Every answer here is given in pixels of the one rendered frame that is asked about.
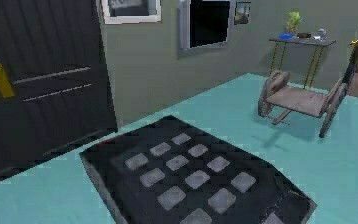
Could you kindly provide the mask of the black remote control, grey buttons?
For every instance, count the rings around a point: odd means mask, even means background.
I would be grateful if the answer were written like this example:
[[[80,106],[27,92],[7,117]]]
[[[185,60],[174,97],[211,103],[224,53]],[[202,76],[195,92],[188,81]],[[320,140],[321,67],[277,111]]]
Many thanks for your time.
[[[316,208],[269,162],[174,116],[80,157],[116,224],[307,224]]]

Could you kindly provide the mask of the white framed picture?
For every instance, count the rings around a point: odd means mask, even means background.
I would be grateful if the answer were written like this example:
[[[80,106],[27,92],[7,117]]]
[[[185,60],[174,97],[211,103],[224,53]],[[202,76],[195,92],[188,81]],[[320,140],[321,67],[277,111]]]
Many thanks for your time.
[[[161,0],[101,0],[106,25],[161,21]]]

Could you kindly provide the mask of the small framed picture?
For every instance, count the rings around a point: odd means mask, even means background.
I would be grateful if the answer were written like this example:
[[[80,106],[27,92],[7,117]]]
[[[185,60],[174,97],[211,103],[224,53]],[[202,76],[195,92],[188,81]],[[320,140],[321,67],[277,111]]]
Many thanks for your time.
[[[235,5],[234,24],[248,24],[250,19],[250,2],[237,1]]]

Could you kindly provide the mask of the worn grey wooden chair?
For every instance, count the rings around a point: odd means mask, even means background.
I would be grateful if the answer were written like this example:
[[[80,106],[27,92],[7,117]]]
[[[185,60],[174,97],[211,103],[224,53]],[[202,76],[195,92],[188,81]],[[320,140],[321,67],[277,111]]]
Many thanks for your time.
[[[273,125],[284,122],[291,112],[298,112],[314,118],[321,118],[325,115],[319,132],[319,137],[324,138],[347,94],[348,85],[339,78],[329,93],[324,94],[290,86],[289,79],[289,72],[275,70],[269,74],[258,99],[258,115],[268,117],[274,106],[283,108],[284,111],[278,117],[273,118]]]

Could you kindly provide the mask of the grey side table, gold legs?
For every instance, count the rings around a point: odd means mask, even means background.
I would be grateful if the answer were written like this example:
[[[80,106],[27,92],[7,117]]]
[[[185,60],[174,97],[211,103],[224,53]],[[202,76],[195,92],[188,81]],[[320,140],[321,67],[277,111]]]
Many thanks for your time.
[[[272,61],[271,61],[271,65],[270,65],[270,71],[273,71],[275,69],[275,59],[276,59],[276,55],[278,52],[278,46],[280,44],[283,45],[283,48],[282,48],[280,62],[279,62],[279,66],[278,66],[279,70],[282,69],[283,60],[285,57],[285,52],[286,52],[288,44],[312,46],[314,48],[314,51],[313,51],[313,54],[311,57],[311,61],[309,63],[309,68],[308,68],[306,77],[304,79],[304,84],[303,84],[304,89],[311,88],[313,86],[318,68],[320,66],[320,63],[321,63],[321,60],[323,57],[324,50],[328,46],[335,43],[335,40],[316,40],[313,38],[297,38],[297,37],[292,37],[292,38],[288,38],[288,39],[281,39],[281,38],[277,37],[277,38],[270,38],[269,41],[275,43],[275,48],[274,48]]]

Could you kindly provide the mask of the green house plant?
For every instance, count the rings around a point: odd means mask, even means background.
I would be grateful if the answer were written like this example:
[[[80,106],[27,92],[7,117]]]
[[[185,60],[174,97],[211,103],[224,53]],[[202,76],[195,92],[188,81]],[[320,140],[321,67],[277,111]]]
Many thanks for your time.
[[[302,18],[300,17],[300,13],[298,11],[291,11],[286,23],[287,31],[295,34],[301,21]]]

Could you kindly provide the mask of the silver kettle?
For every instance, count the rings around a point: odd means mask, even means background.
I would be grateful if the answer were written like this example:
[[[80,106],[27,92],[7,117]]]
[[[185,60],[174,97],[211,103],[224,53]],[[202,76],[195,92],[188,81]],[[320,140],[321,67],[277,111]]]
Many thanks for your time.
[[[327,32],[325,29],[319,29],[318,31],[312,34],[312,37],[315,40],[324,41],[327,39]]]

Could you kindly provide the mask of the dark window with grey frame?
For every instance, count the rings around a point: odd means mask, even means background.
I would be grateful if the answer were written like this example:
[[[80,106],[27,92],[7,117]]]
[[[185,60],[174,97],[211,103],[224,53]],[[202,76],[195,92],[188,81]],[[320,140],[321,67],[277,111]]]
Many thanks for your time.
[[[226,42],[229,15],[229,0],[179,0],[180,49]]]

